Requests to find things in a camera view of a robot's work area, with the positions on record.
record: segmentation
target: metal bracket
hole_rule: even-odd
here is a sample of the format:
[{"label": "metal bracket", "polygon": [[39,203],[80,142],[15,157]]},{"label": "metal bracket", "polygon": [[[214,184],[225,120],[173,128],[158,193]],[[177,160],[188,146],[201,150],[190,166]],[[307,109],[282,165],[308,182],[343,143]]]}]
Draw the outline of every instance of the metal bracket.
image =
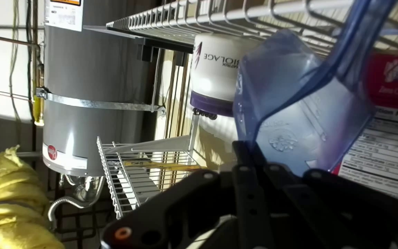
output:
[{"label": "metal bracket", "polygon": [[[152,112],[152,105],[150,104],[91,101],[86,99],[70,98],[66,96],[53,94],[46,87],[37,87],[36,96],[38,98],[43,98],[47,101],[53,101],[56,103],[66,104],[76,107]],[[153,111],[160,112],[161,115],[166,114],[166,108],[164,106],[155,105],[153,106]]]}]

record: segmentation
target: white wire shelf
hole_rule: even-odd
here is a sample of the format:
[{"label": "white wire shelf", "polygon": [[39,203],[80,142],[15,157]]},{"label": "white wire shelf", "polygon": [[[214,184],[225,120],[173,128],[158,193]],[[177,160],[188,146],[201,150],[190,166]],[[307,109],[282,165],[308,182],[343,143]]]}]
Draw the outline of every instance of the white wire shelf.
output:
[{"label": "white wire shelf", "polygon": [[[199,33],[263,40],[280,29],[295,31],[315,52],[329,54],[353,0],[179,0],[106,26],[193,44]],[[398,4],[376,42],[398,50]]]},{"label": "white wire shelf", "polygon": [[99,138],[97,145],[117,219],[200,169],[187,151],[110,152],[125,144]]}]

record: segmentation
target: orange ring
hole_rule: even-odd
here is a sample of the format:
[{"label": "orange ring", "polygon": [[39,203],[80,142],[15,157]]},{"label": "orange ring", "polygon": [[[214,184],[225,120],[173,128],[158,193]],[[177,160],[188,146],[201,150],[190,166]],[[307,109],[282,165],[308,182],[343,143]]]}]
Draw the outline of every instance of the orange ring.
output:
[{"label": "orange ring", "polygon": [[126,240],[131,236],[131,229],[129,227],[121,227],[115,232],[115,238],[117,240]]}]

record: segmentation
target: blue plastic container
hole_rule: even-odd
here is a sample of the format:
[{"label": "blue plastic container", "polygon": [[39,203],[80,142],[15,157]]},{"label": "blue plastic container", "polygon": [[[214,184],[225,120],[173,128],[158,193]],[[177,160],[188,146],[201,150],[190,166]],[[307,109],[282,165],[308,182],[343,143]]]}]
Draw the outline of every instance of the blue plastic container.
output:
[{"label": "blue plastic container", "polygon": [[361,76],[394,4],[356,0],[325,61],[289,30],[245,55],[233,105],[239,140],[300,176],[333,169],[374,115]]}]

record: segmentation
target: gray water heater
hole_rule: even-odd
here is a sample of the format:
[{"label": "gray water heater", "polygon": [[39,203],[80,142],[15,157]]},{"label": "gray water heater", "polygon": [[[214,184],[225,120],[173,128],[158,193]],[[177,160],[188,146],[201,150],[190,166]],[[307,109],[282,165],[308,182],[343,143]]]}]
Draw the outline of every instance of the gray water heater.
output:
[{"label": "gray water heater", "polygon": [[[83,25],[105,25],[151,8],[150,0],[85,1]],[[133,40],[46,26],[45,86],[55,95],[91,101],[142,103],[148,63],[136,59]],[[143,112],[94,109],[45,101],[42,154],[54,171],[101,176],[96,138],[139,142]]]}]

